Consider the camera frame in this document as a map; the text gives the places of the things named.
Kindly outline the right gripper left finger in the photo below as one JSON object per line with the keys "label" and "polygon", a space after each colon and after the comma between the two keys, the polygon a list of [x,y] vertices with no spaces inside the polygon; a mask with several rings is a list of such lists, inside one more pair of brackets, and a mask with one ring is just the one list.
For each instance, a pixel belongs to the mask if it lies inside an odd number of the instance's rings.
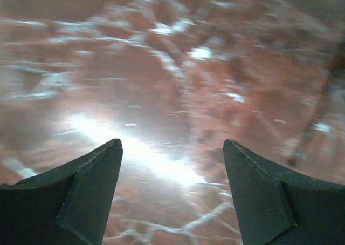
{"label": "right gripper left finger", "polygon": [[102,244],[123,155],[113,139],[13,185],[1,185],[1,244]]}

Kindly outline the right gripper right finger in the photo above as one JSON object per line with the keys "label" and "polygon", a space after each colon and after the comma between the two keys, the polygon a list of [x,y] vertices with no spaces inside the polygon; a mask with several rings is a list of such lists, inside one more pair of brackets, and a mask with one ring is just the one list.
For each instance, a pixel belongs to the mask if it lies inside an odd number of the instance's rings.
{"label": "right gripper right finger", "polygon": [[234,140],[223,154],[243,244],[344,244],[344,185],[300,174]]}

